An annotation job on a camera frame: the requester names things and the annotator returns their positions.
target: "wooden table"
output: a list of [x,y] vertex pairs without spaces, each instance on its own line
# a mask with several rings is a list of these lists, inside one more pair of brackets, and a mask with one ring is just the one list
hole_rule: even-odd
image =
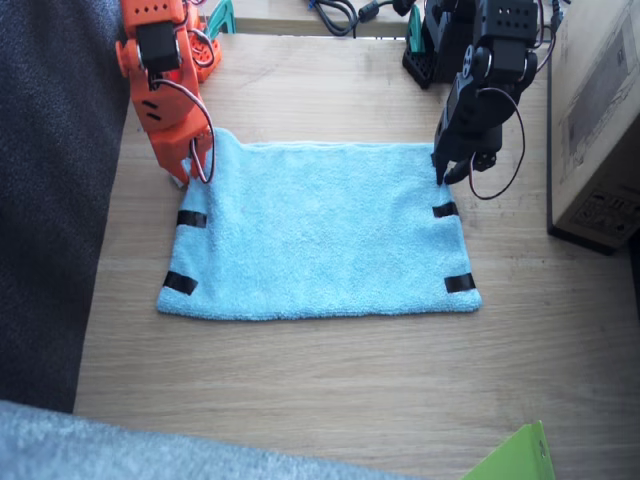
[[[352,0],[356,11],[369,0]],[[201,7],[203,15],[213,12],[217,2],[209,0]],[[320,21],[315,10],[309,10],[309,0],[234,0],[236,27],[238,33],[262,33],[270,35],[330,35]],[[421,17],[424,16],[424,2],[417,0]],[[543,0],[545,23],[551,20],[552,9],[549,0]],[[332,8],[325,8],[327,15],[339,24],[346,25],[344,14]],[[380,7],[378,16],[357,27],[359,37],[397,37],[407,34],[409,15],[399,16],[391,5]]]
[[[236,35],[203,88],[243,142],[432,141],[448,87],[421,91],[404,42]],[[76,413],[131,428],[455,479],[543,420],[558,478],[637,478],[640,330],[628,255],[549,238],[546,76],[521,102],[512,189],[454,188],[485,306],[470,315],[206,322],[160,315],[182,193],[127,117]],[[520,153],[516,120],[499,165]]]

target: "gray fabric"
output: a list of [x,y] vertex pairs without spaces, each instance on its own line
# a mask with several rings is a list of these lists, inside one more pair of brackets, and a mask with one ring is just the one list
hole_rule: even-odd
[[3,480],[408,478],[180,435],[132,432],[9,402],[0,402],[0,465]]
[[71,411],[128,103],[118,0],[0,0],[0,398]]

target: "black tape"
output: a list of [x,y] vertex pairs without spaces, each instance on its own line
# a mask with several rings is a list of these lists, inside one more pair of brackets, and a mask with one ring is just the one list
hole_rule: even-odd
[[476,288],[476,284],[470,273],[457,277],[447,277],[444,279],[444,284],[447,286],[447,293],[466,292],[467,290]]
[[180,210],[178,212],[178,225],[204,228],[207,226],[207,216],[204,213]]
[[191,295],[195,290],[198,282],[191,277],[185,277],[179,273],[169,270],[164,279],[163,286],[168,287],[180,293]]
[[433,207],[433,215],[436,218],[448,217],[449,215],[459,215],[458,207],[454,202],[445,203],[439,207]]

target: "green paper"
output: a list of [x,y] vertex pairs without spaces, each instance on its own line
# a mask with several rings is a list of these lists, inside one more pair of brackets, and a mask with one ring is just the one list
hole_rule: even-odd
[[555,480],[542,422],[525,425],[462,480]]
[[220,31],[236,33],[236,17],[233,13],[231,0],[220,0],[207,22],[206,34],[211,40],[215,40]]
[[411,46],[411,53],[425,53],[424,39],[422,38],[422,25],[420,23],[420,10],[417,6],[411,7],[409,26],[407,28],[407,43]]

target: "green folder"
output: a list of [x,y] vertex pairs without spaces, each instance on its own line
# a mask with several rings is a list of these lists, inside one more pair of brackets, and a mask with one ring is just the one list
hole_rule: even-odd
[[525,425],[462,480],[555,480],[542,422]]

